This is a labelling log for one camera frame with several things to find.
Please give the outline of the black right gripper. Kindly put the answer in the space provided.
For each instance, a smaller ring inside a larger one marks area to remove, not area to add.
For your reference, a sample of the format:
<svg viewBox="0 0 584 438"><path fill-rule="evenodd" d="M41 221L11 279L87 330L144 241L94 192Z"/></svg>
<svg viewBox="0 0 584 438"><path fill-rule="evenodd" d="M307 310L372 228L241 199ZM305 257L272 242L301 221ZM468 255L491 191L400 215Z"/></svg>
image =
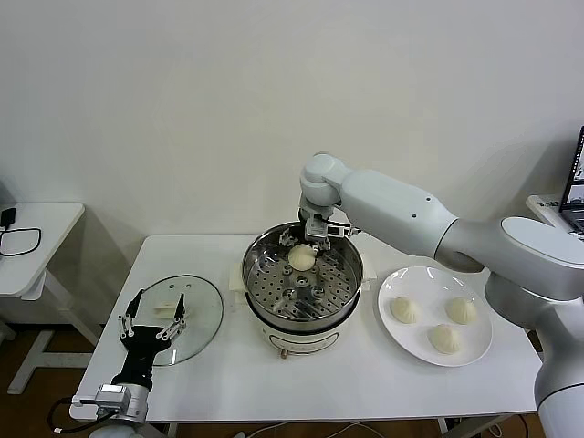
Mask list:
<svg viewBox="0 0 584 438"><path fill-rule="evenodd" d="M304 228L304 240L312 245L316 256L327 253L331 248L327 220L333 215L333 209L331 207L300 208L298 215ZM287 227L278 237L278 242L286 248L296 246L297 228Z"/></svg>

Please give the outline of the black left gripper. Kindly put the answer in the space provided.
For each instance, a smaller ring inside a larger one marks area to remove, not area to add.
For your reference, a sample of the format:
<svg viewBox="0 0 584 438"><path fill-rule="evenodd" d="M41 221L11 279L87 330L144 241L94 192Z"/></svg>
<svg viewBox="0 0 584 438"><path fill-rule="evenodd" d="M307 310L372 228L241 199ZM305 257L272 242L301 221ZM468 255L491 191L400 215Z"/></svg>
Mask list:
<svg viewBox="0 0 584 438"><path fill-rule="evenodd" d="M118 316L120 323L121 343L127 350L121 372L111 380L113 385L134 384L144 388L152 387L152 369L156 356L171 345L186 327L184 320L184 293L181 293L177 303L172 324L168 328L135 326L133 319L137 316L144 293L140 289L129 302L126 310Z"/></svg>

